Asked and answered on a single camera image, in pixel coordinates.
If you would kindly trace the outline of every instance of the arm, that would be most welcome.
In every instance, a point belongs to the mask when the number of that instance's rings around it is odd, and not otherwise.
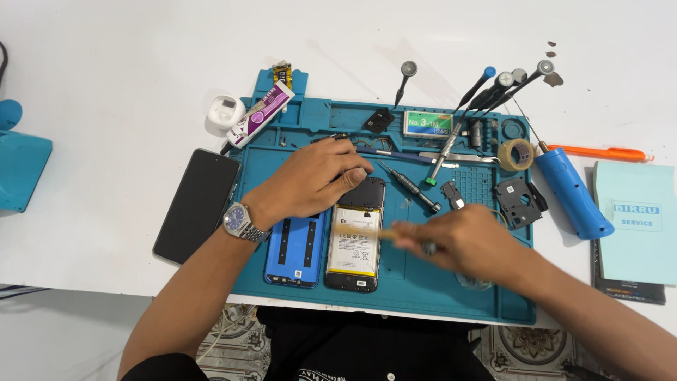
[[[618,376],[675,380],[677,338],[647,318],[559,270],[517,242],[482,205],[467,205],[425,225],[393,225],[405,248],[441,268],[494,281],[539,304]],[[481,239],[476,232],[482,232]],[[420,242],[440,249],[424,257]]]
[[[269,230],[285,217],[312,216],[329,208],[373,170],[349,140],[325,139],[291,154],[242,203],[249,208],[252,223]],[[256,246],[219,227],[141,316],[123,351],[118,380],[153,356],[185,353],[195,357]]]

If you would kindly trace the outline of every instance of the tiled floor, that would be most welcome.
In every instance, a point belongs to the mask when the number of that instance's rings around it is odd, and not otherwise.
[[[600,372],[599,366],[575,340],[559,329],[533,329],[490,325],[473,331],[482,337],[475,354],[499,381],[581,380],[562,370],[573,363]],[[204,339],[200,356],[216,338]],[[200,368],[212,381],[261,381],[270,362],[270,342],[258,321],[245,321],[221,335]]]

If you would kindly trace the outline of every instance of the phone battery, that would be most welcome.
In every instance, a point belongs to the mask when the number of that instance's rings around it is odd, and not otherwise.
[[[336,206],[332,226],[370,229],[373,235],[332,233],[328,256],[329,271],[375,277],[378,268],[380,209],[347,209]]]
[[[454,116],[443,113],[406,111],[404,113],[404,136],[415,138],[446,139],[452,134]]]

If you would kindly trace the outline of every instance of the hand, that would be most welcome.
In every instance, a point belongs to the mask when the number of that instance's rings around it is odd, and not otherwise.
[[[327,138],[291,154],[242,203],[254,226],[268,230],[285,217],[308,217],[328,209],[373,171],[350,140]]]
[[[511,289],[517,288],[534,264],[544,260],[513,238],[484,205],[466,205],[423,225],[398,221],[392,227],[401,235],[395,241],[396,247],[440,268]],[[422,241],[435,242],[437,252],[432,256],[422,254]]]

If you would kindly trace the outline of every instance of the glue tube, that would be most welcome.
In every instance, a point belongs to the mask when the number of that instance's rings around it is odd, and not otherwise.
[[[244,117],[226,133],[228,143],[221,150],[225,155],[231,148],[242,148],[258,134],[275,115],[294,97],[294,93],[282,81],[278,81]]]

